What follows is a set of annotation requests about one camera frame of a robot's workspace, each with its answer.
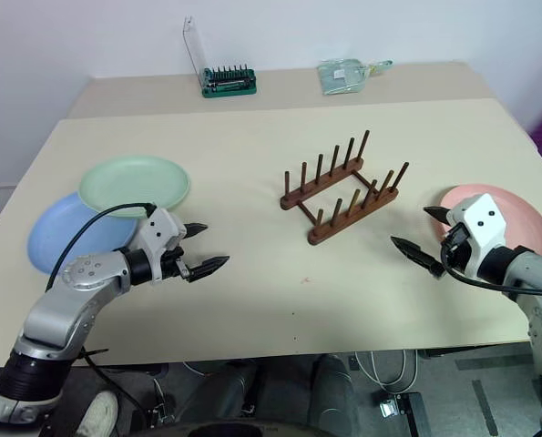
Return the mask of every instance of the pink plate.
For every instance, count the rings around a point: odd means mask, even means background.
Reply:
[[[491,185],[461,185],[445,194],[441,207],[450,209],[465,198],[484,193],[493,197],[506,219],[507,246],[511,249],[525,246],[542,255],[542,216],[529,203],[509,191]],[[437,226],[439,239],[448,230],[446,225]]]

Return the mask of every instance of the blue plate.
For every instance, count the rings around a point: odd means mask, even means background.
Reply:
[[[68,242],[96,211],[82,203],[77,193],[60,199],[38,219],[27,241],[27,256],[44,273],[51,273]],[[108,252],[129,243],[137,220],[105,216],[80,237],[68,252],[62,268],[71,260],[89,253]]]

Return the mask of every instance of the gray pants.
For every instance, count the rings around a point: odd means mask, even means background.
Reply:
[[[228,364],[209,376],[183,406],[178,422],[239,418],[256,370],[255,364]],[[337,357],[321,356],[315,362],[307,424],[337,437],[353,437],[358,435],[357,423],[350,375]]]

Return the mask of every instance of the black cable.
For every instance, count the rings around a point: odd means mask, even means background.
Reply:
[[[465,236],[468,237],[468,233],[464,230],[464,226],[461,228],[461,223],[453,227],[446,239],[443,241],[441,246],[441,263],[443,267],[453,278],[460,282],[464,282],[467,285],[472,285],[474,287],[479,287],[481,289],[501,291],[503,293],[515,293],[515,294],[530,294],[534,296],[542,296],[542,290],[540,289],[522,289],[521,287],[509,287],[507,285],[495,285],[489,284],[487,282],[481,282],[479,280],[469,279],[459,273],[457,273],[449,264],[449,251],[456,244],[458,246],[459,242],[455,241],[456,239],[463,239]]]
[[[125,209],[125,208],[144,208],[147,212],[147,216],[150,216],[153,211],[155,210],[155,205],[152,203],[124,203],[121,205],[116,205],[115,207],[105,209],[102,212],[99,212],[96,214],[93,218],[91,218],[80,230],[77,232],[77,234],[70,240],[70,242],[67,244],[65,249],[62,251],[60,256],[58,257],[58,260],[56,261],[56,265],[52,269],[52,272],[50,273],[50,278],[48,278],[48,283],[46,284],[46,290],[44,293],[46,293],[48,290],[50,290],[54,286],[54,280],[56,279],[56,275],[60,271],[60,266],[62,266],[62,263],[64,262],[66,256],[68,255],[68,252],[74,247],[74,245],[77,243],[78,239],[82,237],[82,234],[84,234],[88,228],[90,228],[97,220],[100,218],[106,216],[106,214],[110,214],[111,212],[117,211],[119,209]],[[141,413],[141,421],[143,423],[143,427],[147,428],[147,416],[145,413],[145,409],[141,406],[139,401],[137,401],[131,394],[128,393],[123,387],[118,385],[116,382],[111,380],[100,368],[90,359],[90,357],[87,354],[87,350],[82,348],[81,354],[84,357],[85,361],[88,364],[88,367],[92,369],[94,373],[97,374],[97,376],[103,380],[106,384],[108,384],[109,387],[111,387],[113,390],[116,390],[120,392],[131,404]]]

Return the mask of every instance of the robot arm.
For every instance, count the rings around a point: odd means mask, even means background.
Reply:
[[[98,313],[132,285],[181,276],[209,276],[229,257],[188,268],[179,243],[206,228],[183,225],[156,209],[130,250],[87,255],[66,266],[54,287],[30,310],[0,377],[0,422],[28,424],[57,405],[72,363],[81,358]]]
[[[470,285],[503,291],[517,303],[528,319],[542,401],[542,256],[527,248],[505,246],[506,222],[488,194],[468,198],[450,210],[440,207],[424,210],[451,226],[441,243],[442,262],[423,253],[411,241],[392,237],[394,245],[438,279],[448,272]]]

